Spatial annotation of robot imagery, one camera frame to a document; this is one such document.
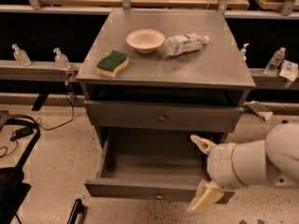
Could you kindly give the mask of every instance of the gray countertop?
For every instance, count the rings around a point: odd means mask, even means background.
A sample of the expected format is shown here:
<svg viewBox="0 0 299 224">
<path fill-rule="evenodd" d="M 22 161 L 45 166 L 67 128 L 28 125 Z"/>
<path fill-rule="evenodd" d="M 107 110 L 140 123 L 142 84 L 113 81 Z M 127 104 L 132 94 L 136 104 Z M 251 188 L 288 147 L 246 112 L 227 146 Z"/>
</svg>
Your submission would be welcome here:
<svg viewBox="0 0 299 224">
<path fill-rule="evenodd" d="M 138 29 L 172 35 L 199 33 L 209 43 L 201 50 L 169 57 L 164 46 L 141 54 L 126 43 Z M 129 63 L 115 78 L 97 74 L 96 64 L 112 50 L 128 54 Z M 99 84 L 130 84 L 211 89 L 253 89 L 254 81 L 223 18 L 215 11 L 172 9 L 114 9 L 96 37 L 77 80 Z"/>
</svg>

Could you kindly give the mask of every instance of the yellow sponge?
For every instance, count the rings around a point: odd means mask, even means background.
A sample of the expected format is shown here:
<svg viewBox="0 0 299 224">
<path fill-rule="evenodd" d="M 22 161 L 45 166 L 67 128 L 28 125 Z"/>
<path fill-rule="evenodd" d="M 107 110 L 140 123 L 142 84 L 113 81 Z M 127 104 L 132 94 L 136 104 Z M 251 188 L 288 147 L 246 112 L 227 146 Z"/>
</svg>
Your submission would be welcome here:
<svg viewBox="0 0 299 224">
<path fill-rule="evenodd" d="M 109 55 L 97 63 L 97 72 L 114 78 L 120 70 L 127 66 L 128 62 L 127 54 L 112 50 Z"/>
</svg>

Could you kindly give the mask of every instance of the soap dispenser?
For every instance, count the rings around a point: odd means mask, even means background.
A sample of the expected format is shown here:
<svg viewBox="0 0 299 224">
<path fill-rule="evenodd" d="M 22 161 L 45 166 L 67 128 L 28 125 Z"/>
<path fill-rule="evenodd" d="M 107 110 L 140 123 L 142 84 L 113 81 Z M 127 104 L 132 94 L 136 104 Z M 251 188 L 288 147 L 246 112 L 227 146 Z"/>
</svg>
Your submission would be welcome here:
<svg viewBox="0 0 299 224">
<path fill-rule="evenodd" d="M 21 66 L 27 66 L 31 63 L 25 50 L 20 49 L 17 44 L 13 44 L 12 48 L 15 50 L 13 56 Z"/>
<path fill-rule="evenodd" d="M 55 62 L 58 69 L 62 71 L 69 70 L 71 68 L 71 64 L 69 63 L 66 55 L 64 55 L 59 48 L 54 49 L 53 52 L 56 53 Z"/>
</svg>

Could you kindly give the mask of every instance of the open drawer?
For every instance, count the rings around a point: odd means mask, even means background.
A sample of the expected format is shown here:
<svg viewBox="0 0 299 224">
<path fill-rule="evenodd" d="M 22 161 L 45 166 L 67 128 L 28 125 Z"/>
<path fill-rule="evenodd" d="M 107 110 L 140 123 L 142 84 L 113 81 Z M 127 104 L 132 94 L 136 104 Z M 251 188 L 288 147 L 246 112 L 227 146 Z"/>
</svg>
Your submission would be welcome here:
<svg viewBox="0 0 299 224">
<path fill-rule="evenodd" d="M 205 156 L 190 133 L 113 129 L 105 142 L 95 180 L 85 180 L 93 197 L 190 202 L 200 181 L 209 180 Z M 227 203 L 226 192 L 219 203 Z"/>
<path fill-rule="evenodd" d="M 85 101 L 93 126 L 230 133 L 242 107 Z"/>
</svg>

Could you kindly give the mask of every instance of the cabinet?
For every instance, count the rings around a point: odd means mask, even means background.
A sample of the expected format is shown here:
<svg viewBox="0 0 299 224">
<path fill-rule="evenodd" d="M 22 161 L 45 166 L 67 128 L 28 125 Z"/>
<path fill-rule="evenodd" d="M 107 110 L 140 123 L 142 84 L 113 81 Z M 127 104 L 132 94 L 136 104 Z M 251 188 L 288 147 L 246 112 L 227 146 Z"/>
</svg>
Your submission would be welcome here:
<svg viewBox="0 0 299 224">
<path fill-rule="evenodd" d="M 163 47 L 140 54 L 126 37 L 144 28 L 165 37 L 198 32 L 210 42 L 177 57 Z M 128 66 L 115 78 L 97 74 L 97 62 L 113 49 L 128 54 Z M 255 87 L 223 16 L 195 10 L 114 9 L 77 81 L 103 148 L 97 177 L 85 181 L 91 195 L 184 202 L 208 178 L 190 134 L 223 142 Z"/>
</svg>

